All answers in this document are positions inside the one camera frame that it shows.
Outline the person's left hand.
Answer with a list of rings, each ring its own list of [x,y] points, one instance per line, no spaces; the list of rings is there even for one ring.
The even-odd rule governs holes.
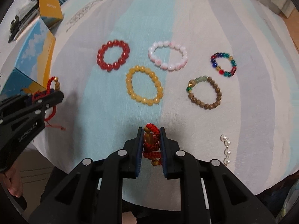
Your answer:
[[[5,172],[4,176],[4,184],[9,193],[17,198],[21,197],[23,195],[23,183],[16,161],[10,169]]]

